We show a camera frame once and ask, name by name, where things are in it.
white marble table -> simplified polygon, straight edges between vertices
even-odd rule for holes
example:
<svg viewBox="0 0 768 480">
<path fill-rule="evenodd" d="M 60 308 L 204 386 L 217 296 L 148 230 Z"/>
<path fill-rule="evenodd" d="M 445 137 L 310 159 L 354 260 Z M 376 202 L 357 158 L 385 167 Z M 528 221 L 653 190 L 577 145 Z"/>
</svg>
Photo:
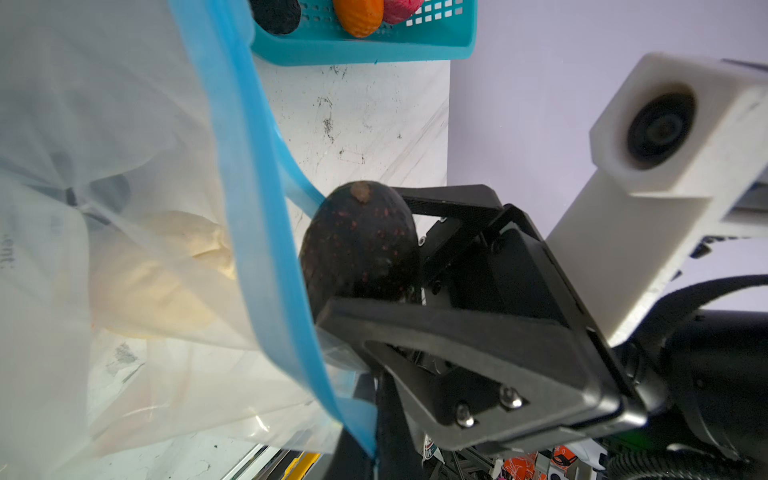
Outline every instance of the white marble table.
<svg viewBox="0 0 768 480">
<path fill-rule="evenodd" d="M 358 179 L 402 187 L 445 185 L 448 61 L 294 68 L 255 62 L 293 156 L 324 194 Z M 293 205 L 290 213 L 300 245 L 310 219 Z M 417 218 L 419 234 L 434 220 Z M 98 389 L 124 388 L 144 361 L 142 342 L 109 346 Z M 241 439 L 184 435 L 101 458 L 73 478 L 220 480 L 252 448 Z"/>
</svg>

orange fruit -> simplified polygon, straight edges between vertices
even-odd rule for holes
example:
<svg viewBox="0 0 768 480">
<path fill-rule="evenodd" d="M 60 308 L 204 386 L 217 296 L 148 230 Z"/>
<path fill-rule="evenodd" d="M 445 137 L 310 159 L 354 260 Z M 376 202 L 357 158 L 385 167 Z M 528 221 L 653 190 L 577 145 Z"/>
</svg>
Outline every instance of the orange fruit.
<svg viewBox="0 0 768 480">
<path fill-rule="evenodd" d="M 384 0 L 333 0 L 341 26 L 357 38 L 376 31 L 384 19 Z"/>
</svg>

black round lens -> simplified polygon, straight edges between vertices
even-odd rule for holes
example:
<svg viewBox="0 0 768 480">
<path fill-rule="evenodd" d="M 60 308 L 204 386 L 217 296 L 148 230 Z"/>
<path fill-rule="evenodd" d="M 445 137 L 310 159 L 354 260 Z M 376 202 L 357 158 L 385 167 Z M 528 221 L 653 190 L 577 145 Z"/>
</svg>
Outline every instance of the black round lens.
<svg viewBox="0 0 768 480">
<path fill-rule="evenodd" d="M 694 124 L 696 101 L 691 94 L 666 94 L 646 104 L 627 133 L 632 157 L 644 167 L 664 162 L 679 149 Z"/>
</svg>

plastic bag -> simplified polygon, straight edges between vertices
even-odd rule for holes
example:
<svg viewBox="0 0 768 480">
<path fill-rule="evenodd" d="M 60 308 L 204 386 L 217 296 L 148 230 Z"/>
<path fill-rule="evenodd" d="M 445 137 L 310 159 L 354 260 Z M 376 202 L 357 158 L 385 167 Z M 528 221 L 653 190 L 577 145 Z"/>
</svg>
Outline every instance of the plastic bag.
<svg viewBox="0 0 768 480">
<path fill-rule="evenodd" d="M 0 7 L 11 478 L 204 429 L 330 451 L 343 423 L 374 451 L 364 366 L 313 328 L 284 195 L 309 215 L 322 195 L 252 37 L 244 0 Z"/>
</svg>

teal basket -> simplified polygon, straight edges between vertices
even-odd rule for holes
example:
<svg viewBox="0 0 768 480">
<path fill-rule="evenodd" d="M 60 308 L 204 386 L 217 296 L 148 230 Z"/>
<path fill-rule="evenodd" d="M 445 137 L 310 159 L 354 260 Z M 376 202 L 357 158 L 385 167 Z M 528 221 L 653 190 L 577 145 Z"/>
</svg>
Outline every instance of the teal basket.
<svg viewBox="0 0 768 480">
<path fill-rule="evenodd" d="M 457 60 L 475 48 L 478 0 L 425 0 L 403 23 L 382 24 L 366 38 L 342 28 L 332 0 L 300 0 L 301 23 L 288 35 L 256 25 L 251 49 L 276 65 L 338 65 L 385 61 Z"/>
</svg>

